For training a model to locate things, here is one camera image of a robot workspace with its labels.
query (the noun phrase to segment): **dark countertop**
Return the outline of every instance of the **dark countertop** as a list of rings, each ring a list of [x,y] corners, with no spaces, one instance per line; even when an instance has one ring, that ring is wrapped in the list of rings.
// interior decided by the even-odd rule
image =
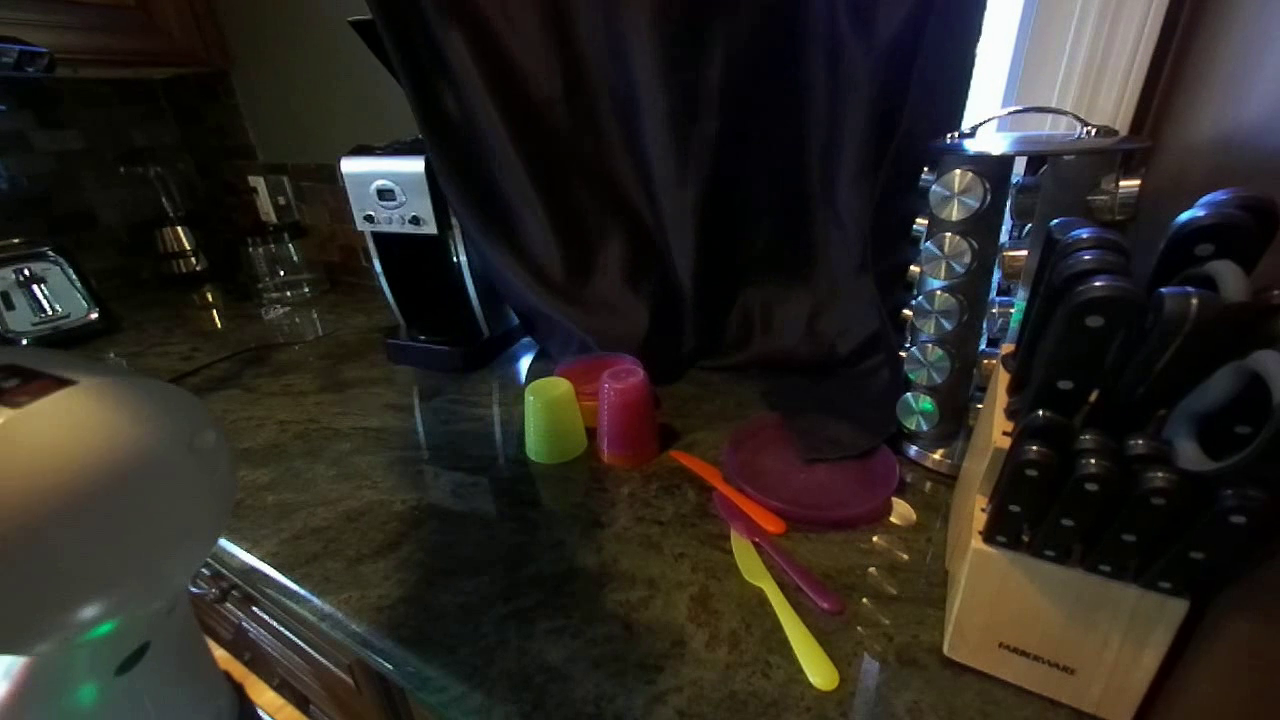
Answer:
[[[252,308],[121,303],[88,344],[198,394],[236,445],[228,538],[406,657],[436,716],[1071,716],[938,657],[950,482],[906,471],[921,525],[792,534],[781,544],[849,598],[799,617],[845,674],[803,683],[765,598],[727,557],[707,493],[656,460],[519,460],[519,369],[406,373],[381,355],[373,294],[323,302],[329,333],[271,344]],[[759,411],[746,381],[661,389],[681,450],[718,455]]]

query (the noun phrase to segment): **yellow cup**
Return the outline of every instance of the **yellow cup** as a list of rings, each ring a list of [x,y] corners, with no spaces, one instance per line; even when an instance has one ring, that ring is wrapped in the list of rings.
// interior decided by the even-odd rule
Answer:
[[[582,411],[563,375],[524,383],[524,455],[532,464],[569,464],[587,451]]]

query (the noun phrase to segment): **cabinet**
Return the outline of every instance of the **cabinet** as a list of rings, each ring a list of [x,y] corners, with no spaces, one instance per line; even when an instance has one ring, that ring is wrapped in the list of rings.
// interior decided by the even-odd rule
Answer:
[[[50,48],[67,74],[228,63],[211,0],[5,0],[0,36]]]

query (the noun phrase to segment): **single-serve coffee maker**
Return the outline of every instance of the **single-serve coffee maker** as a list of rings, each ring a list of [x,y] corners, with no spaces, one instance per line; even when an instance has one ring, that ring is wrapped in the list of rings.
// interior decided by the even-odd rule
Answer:
[[[519,325],[485,281],[428,157],[373,152],[342,157],[338,177],[357,230],[369,239],[373,274],[397,312],[387,359],[410,369],[476,369],[504,351]]]

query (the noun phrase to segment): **pink cup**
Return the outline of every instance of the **pink cup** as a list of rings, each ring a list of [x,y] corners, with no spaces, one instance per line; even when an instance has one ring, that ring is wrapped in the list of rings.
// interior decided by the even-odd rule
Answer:
[[[609,468],[638,468],[656,455],[653,383],[638,365],[598,375],[596,451]]]

